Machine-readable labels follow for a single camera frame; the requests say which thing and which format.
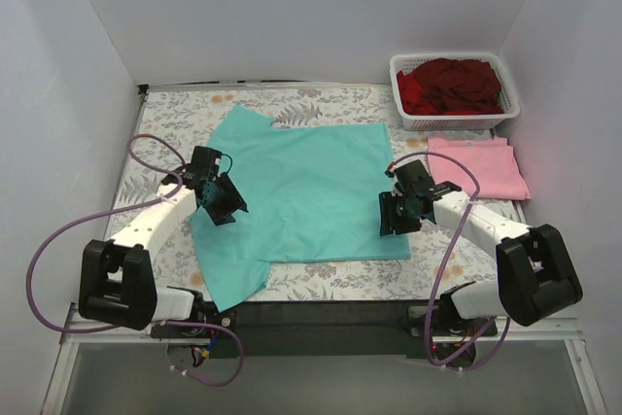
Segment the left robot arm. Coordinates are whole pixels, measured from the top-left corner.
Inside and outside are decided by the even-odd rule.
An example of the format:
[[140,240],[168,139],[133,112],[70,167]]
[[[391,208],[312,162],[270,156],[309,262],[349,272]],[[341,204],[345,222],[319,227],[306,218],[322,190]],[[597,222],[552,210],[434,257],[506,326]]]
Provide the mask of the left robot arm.
[[233,213],[248,210],[226,174],[177,187],[162,184],[155,203],[142,210],[107,241],[92,240],[83,250],[78,309],[81,317],[108,325],[142,330],[173,321],[180,333],[198,336],[207,315],[198,294],[159,287],[154,259],[178,225],[202,211],[214,225],[234,222]]

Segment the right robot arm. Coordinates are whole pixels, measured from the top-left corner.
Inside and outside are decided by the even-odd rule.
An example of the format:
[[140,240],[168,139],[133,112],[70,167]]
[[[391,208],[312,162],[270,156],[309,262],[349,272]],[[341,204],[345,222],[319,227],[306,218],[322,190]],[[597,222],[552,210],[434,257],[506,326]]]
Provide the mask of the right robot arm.
[[507,317],[528,327],[583,298],[565,241],[552,225],[514,222],[449,183],[415,194],[382,192],[379,206],[382,236],[416,232],[427,220],[454,230],[496,261],[496,280],[440,295],[432,319],[451,334],[466,332],[480,318]]

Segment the teal t shirt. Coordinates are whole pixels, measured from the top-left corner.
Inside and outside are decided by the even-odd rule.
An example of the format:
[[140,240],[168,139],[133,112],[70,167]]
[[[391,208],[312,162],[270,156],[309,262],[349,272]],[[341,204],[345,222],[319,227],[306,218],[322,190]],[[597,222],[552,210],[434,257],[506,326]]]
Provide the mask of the teal t shirt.
[[283,129],[235,106],[208,145],[231,156],[248,207],[229,225],[203,209],[190,218],[219,310],[263,289],[274,262],[409,259],[406,237],[380,234],[378,195],[392,188],[384,171],[394,158],[383,123]]

